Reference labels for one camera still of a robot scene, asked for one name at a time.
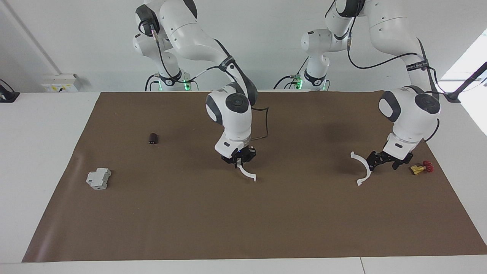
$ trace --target white wall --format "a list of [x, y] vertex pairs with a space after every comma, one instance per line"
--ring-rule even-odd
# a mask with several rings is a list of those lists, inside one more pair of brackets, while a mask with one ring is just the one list
[[[77, 73], [85, 91], [141, 90], [155, 72], [151, 60], [131, 46], [137, 33], [135, 9], [142, 0], [2, 0], [7, 1], [63, 73]], [[295, 73], [306, 55], [300, 49], [303, 33], [324, 28], [323, 16], [331, 0], [195, 0], [198, 21], [235, 56], [260, 89], [272, 88], [282, 76]], [[487, 28], [484, 1], [410, 0], [405, 9], [413, 32], [422, 39], [431, 65], [443, 75]], [[29, 50], [11, 49], [16, 33], [2, 22], [0, 50], [19, 63], [22, 71], [39, 78], [45, 70]], [[369, 65], [390, 56], [375, 50], [368, 38], [365, 18], [354, 27], [352, 56]], [[348, 63], [346, 53], [329, 55], [332, 90], [377, 90], [409, 84], [402, 61], [362, 71]], [[10, 63], [0, 60], [0, 66]], [[210, 64], [180, 59], [192, 75]], [[23, 78], [9, 76], [20, 85]], [[199, 80], [202, 89], [219, 88], [228, 79], [213, 71]], [[25, 89], [35, 90], [32, 85]]]

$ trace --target brown table surface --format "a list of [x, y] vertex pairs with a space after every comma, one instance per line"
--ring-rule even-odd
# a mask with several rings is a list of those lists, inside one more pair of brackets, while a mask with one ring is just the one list
[[[380, 151], [392, 128], [380, 96], [259, 94], [253, 182], [213, 149], [206, 94], [102, 93], [23, 261], [487, 254], [426, 144], [357, 186], [350, 152]], [[424, 160], [435, 172], [414, 176]], [[99, 167], [103, 191], [85, 183]]]

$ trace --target white robotic arm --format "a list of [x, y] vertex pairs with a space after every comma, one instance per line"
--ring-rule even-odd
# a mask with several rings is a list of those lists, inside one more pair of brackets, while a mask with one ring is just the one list
[[[208, 115], [225, 130], [215, 145], [215, 150], [227, 163], [241, 167], [255, 156], [249, 147], [253, 106], [257, 100], [257, 88], [243, 73], [235, 59], [223, 45], [206, 34], [197, 23], [197, 10], [192, 0], [155, 0], [137, 8], [139, 29], [152, 42], [150, 50], [143, 54], [162, 65], [163, 75], [176, 83], [176, 71], [180, 71], [174, 55], [164, 52], [171, 47], [184, 58], [207, 60], [226, 73], [231, 83], [212, 91], [206, 99]], [[140, 48], [148, 43], [136, 38]]]
[[394, 126], [383, 151], [372, 152], [367, 158], [371, 171], [385, 162], [394, 162], [394, 169], [409, 163], [411, 151], [425, 133], [431, 132], [440, 112], [428, 60], [421, 42], [411, 35], [408, 18], [400, 6], [399, 0], [335, 0], [325, 14], [328, 28], [310, 31], [301, 39], [301, 47], [309, 55], [308, 66], [301, 74], [303, 88], [323, 87], [329, 67], [325, 54], [350, 50], [351, 28], [358, 16], [367, 17], [373, 46], [406, 64], [412, 85], [387, 91], [379, 101], [381, 113]]

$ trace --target white table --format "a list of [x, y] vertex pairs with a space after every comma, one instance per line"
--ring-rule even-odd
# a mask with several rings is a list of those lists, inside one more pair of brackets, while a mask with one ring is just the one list
[[[98, 96], [21, 94], [0, 104], [0, 273], [487, 273], [487, 255], [21, 264]], [[442, 100], [440, 119], [428, 145], [486, 241], [487, 136], [459, 104]]]

